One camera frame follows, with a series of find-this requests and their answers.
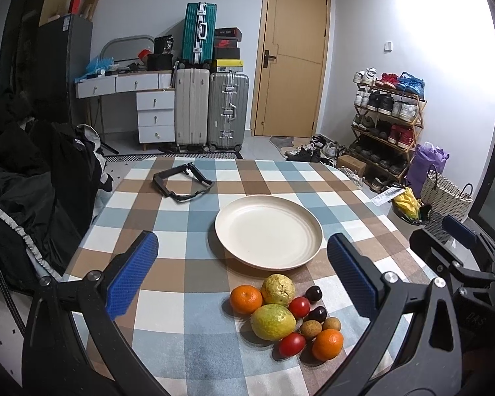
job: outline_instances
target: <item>orange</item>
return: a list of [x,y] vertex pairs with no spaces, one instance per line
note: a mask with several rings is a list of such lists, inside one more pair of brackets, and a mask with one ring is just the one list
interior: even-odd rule
[[239,285],[229,297],[233,309],[240,314],[252,314],[262,306],[262,294],[252,285]]
[[333,359],[343,349],[343,335],[339,330],[323,330],[313,342],[312,354],[322,362]]

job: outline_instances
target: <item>wooden door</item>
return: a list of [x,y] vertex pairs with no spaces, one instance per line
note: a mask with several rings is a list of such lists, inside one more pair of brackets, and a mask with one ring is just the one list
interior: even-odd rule
[[255,135],[312,135],[326,64],[327,11],[328,0],[268,0]]

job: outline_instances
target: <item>rug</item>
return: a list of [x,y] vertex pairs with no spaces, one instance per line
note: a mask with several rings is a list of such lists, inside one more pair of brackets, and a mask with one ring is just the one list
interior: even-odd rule
[[165,158],[198,158],[198,159],[243,159],[239,152],[225,150],[201,153],[149,153],[149,154],[119,154],[106,156],[107,162],[135,162],[163,156]]
[[310,144],[310,139],[301,137],[271,137],[270,143],[277,147],[280,154],[286,158],[286,152],[291,151],[296,147]]

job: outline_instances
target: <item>white drawer cabinet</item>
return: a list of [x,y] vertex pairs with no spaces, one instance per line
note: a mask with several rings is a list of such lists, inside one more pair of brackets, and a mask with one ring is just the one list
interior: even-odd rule
[[138,126],[174,125],[174,110],[138,111]]
[[90,96],[110,95],[116,93],[116,78],[107,76],[105,78],[89,79],[76,86],[77,98],[88,98]]
[[174,91],[140,92],[136,94],[136,107],[138,111],[174,109]]
[[130,74],[118,76],[115,89],[117,92],[146,91],[147,89],[157,89],[158,85],[157,73]]
[[165,143],[174,141],[174,125],[164,126],[140,126],[138,128],[139,142],[146,143]]

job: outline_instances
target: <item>red tomato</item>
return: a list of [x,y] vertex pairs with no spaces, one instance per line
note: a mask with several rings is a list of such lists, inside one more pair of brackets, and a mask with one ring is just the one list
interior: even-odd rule
[[279,343],[279,353],[282,357],[292,357],[299,354],[305,345],[305,337],[293,332]]
[[304,296],[295,298],[288,306],[288,309],[295,318],[306,317],[310,312],[310,301]]

